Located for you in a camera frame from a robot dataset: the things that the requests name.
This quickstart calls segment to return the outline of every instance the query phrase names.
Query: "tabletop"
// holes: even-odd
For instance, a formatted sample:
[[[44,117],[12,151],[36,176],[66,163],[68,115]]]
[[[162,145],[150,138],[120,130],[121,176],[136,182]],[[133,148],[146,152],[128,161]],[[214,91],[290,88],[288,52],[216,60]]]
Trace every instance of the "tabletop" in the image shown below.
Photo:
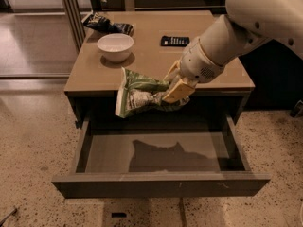
[[[134,27],[134,46],[131,56],[120,64],[106,61],[97,47],[105,34],[88,29],[69,80],[65,85],[68,95],[117,91],[121,67],[140,74],[163,79],[172,64],[179,60],[183,47],[163,47],[163,35],[188,36],[193,40],[214,23],[209,11],[132,11],[104,12],[112,23],[127,23]],[[255,85],[238,58],[225,67],[224,72],[209,83],[199,83],[196,91],[252,91]]]

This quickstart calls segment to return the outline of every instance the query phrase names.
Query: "wooden desk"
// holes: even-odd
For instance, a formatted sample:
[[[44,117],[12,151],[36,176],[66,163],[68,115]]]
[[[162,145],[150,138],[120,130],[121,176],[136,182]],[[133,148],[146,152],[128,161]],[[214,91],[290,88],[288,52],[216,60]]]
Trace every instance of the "wooden desk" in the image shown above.
[[[133,54],[122,64],[101,57],[101,34],[90,30],[65,86],[82,127],[69,176],[53,183],[66,198],[197,197],[256,194],[267,174],[251,172],[235,123],[254,83],[240,61],[199,84],[173,113],[115,116],[121,66],[162,79],[183,48],[161,47],[163,35],[200,35],[213,22],[207,11],[111,12],[112,22],[134,25]]]

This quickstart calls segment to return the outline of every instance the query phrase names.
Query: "floor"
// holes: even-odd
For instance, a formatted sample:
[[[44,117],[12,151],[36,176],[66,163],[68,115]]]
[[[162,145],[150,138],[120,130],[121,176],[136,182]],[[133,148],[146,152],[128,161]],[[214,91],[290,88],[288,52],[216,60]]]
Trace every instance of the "floor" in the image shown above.
[[[0,51],[2,75],[66,73],[77,57],[59,15],[0,14]],[[18,208],[5,227],[302,226],[303,118],[288,111],[244,112],[237,124],[252,170],[272,176],[254,197],[65,200],[51,179],[68,174],[80,133],[65,83],[0,80],[0,219]]]

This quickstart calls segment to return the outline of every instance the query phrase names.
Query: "open drawer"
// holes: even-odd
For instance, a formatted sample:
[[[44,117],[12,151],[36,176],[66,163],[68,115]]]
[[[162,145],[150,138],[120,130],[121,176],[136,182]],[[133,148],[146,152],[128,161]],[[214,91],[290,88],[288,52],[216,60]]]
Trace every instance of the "open drawer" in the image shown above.
[[[229,114],[187,109],[116,122],[90,114],[70,174],[52,183],[66,198],[257,194],[270,176],[251,171]]]

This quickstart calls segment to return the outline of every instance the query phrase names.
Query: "bowl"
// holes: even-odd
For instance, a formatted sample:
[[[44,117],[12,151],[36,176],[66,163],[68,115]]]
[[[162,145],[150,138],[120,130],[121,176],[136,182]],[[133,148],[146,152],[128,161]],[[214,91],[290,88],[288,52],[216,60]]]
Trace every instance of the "bowl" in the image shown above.
[[[126,34],[105,35],[97,42],[103,57],[113,63],[125,61],[131,54],[133,44],[133,38]]]

